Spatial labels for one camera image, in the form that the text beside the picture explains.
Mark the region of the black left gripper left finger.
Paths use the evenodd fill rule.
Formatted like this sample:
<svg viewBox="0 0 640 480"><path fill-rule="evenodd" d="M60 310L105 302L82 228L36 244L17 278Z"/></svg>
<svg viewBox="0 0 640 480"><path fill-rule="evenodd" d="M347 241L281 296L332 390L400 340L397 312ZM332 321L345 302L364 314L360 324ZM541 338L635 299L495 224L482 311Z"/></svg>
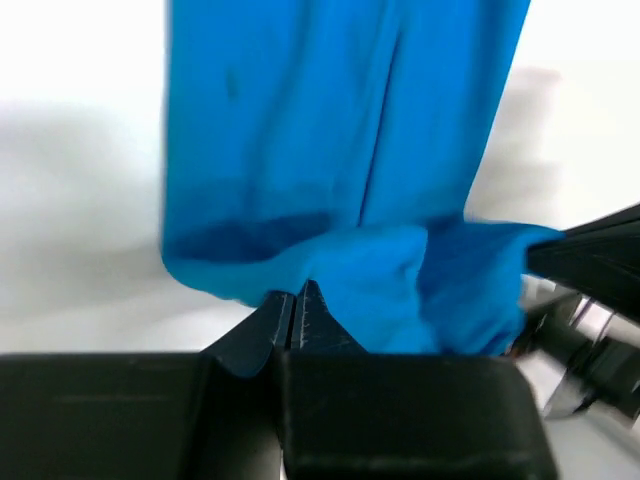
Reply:
<svg viewBox="0 0 640 480"><path fill-rule="evenodd" d="M283 345L295 296L270 293L248 317L201 352L208 361L238 378L252 378L266 365L275 346Z"/></svg>

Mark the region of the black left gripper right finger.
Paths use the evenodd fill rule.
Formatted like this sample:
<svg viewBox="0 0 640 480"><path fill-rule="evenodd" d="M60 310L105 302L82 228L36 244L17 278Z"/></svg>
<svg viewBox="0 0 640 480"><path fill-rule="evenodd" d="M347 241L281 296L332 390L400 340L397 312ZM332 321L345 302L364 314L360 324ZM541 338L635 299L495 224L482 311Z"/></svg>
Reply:
<svg viewBox="0 0 640 480"><path fill-rule="evenodd" d="M331 315L318 284L308 281L296 298L288 349L316 354L365 354Z"/></svg>

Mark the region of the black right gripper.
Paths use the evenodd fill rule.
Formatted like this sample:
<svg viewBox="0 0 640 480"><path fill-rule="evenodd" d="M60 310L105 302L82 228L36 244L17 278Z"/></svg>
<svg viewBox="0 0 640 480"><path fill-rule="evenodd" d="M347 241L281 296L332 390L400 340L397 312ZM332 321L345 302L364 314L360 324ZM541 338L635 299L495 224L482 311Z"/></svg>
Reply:
<svg viewBox="0 0 640 480"><path fill-rule="evenodd" d="M528 266L547 278L567 273L568 264L588 267L612 283L639 288L639 205L573 227L557 240L530 247ZM519 306L525 327L509 355L541 352L564 369L562 382L579 401L564 417L605 404L639 419L639 342L608 333L618 316L595 299L549 281L526 279Z"/></svg>

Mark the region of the blue t shirt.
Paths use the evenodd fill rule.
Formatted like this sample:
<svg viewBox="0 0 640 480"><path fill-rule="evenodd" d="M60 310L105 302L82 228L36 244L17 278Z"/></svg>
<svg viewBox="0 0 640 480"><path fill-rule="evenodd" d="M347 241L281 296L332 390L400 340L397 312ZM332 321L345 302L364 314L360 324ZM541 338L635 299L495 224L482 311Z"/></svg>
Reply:
<svg viewBox="0 0 640 480"><path fill-rule="evenodd" d="M174 1L162 259L256 307L316 282L377 353L500 355L543 227L465 202L525 1Z"/></svg>

